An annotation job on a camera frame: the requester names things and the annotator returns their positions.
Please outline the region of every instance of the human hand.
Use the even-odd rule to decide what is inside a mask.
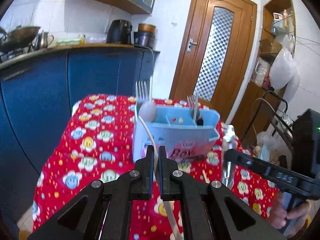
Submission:
[[[291,238],[301,230],[304,223],[306,222],[307,216],[311,209],[311,204],[305,201],[304,203],[287,212],[282,206],[283,198],[283,193],[281,191],[279,191],[275,195],[272,203],[272,209],[270,211],[270,216],[268,217],[267,221],[274,228],[281,229],[286,225],[285,218],[289,220],[298,218],[292,229],[292,232],[288,235],[288,238]]]

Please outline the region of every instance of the floral tablecloth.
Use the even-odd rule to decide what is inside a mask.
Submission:
[[[186,107],[184,101],[155,100],[156,104]],[[59,145],[47,160],[37,182],[32,206],[34,230],[72,199],[92,180],[108,182],[134,168],[132,133],[134,97],[91,95],[78,103],[78,109],[63,132]],[[221,146],[225,124],[218,122],[220,139],[202,160],[179,165],[179,169],[203,181],[221,179]],[[238,150],[251,154],[241,147]],[[269,216],[277,189],[271,181],[236,167],[232,192],[263,218]],[[179,201],[172,201],[173,213],[183,234]],[[174,239],[159,189],[154,182],[150,201],[134,201],[130,236],[132,240]]]

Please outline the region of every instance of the frying pan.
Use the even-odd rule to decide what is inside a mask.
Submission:
[[[0,33],[4,36],[0,38],[0,52],[7,53],[9,51],[24,48],[37,36],[41,27],[39,26],[17,26],[13,31],[6,33],[6,31],[0,27]]]

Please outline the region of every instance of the tile floor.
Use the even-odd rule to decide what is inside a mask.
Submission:
[[[309,202],[311,203],[311,210],[309,215],[311,219],[313,219],[320,207],[320,200],[318,201],[310,200]],[[20,230],[26,230],[26,231],[32,232],[32,229],[33,229],[32,207],[30,207],[28,211],[23,214],[21,219],[18,221],[17,226]]]

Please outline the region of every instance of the cutlery box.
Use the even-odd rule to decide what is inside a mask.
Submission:
[[[139,107],[135,106],[133,131],[133,161],[144,158],[148,145],[152,145],[148,134],[138,119]],[[167,157],[177,162],[205,156],[219,139],[216,125],[220,115],[215,110],[200,109],[203,126],[192,120],[189,108],[157,106],[154,122],[146,122],[148,129],[159,146],[165,146]]]

